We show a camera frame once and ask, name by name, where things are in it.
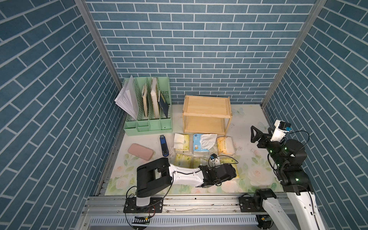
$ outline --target desk file holder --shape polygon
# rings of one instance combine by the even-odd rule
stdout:
[[[135,77],[134,89],[137,95],[139,112],[136,121],[130,115],[127,115],[127,119],[124,124],[124,131],[128,136],[171,133],[173,131],[171,119],[172,101],[171,101],[169,77],[156,77],[156,78],[157,78],[158,91],[161,90],[161,93],[163,94],[166,102],[169,104],[168,118],[165,117],[162,110],[160,109],[160,118],[155,119],[150,93],[147,93],[149,102],[148,117],[144,116],[143,99],[141,92],[144,84],[147,84],[147,90],[148,92],[151,92],[152,77]]]

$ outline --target pink pencil case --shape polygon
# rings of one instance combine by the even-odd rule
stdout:
[[[153,156],[153,150],[146,148],[139,144],[132,144],[129,149],[128,153],[131,155],[137,156],[139,158],[142,158],[143,160],[149,161]]]

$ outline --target wooden shelf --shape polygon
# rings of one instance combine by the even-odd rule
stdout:
[[[229,98],[185,96],[184,116],[230,118]]]
[[[184,132],[217,133],[225,135],[224,119],[218,117],[188,116]]]
[[[230,98],[185,96],[183,131],[226,135],[232,118]]]

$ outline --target brick wall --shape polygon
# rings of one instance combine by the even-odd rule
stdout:
[[[117,88],[73,0],[0,1],[0,229],[69,229],[117,134]]]
[[[311,133],[305,170],[330,229],[368,224],[367,11],[328,0],[266,108]]]
[[[259,104],[315,0],[87,0],[121,78]]]

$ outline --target book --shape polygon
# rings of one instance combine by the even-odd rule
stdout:
[[[152,106],[153,106],[153,113],[155,115],[155,119],[160,118],[160,110],[158,104],[158,94],[157,94],[157,78],[152,78],[151,83],[151,99],[152,99]]]
[[[165,98],[161,94],[161,90],[159,91],[159,100],[158,103],[160,105],[161,110],[166,118],[169,117],[169,105],[166,103]]]
[[[147,104],[147,85],[144,84],[143,86],[143,90],[142,90],[142,99],[143,99],[143,111],[144,111],[144,116],[148,117],[148,109],[149,109],[149,105]]]

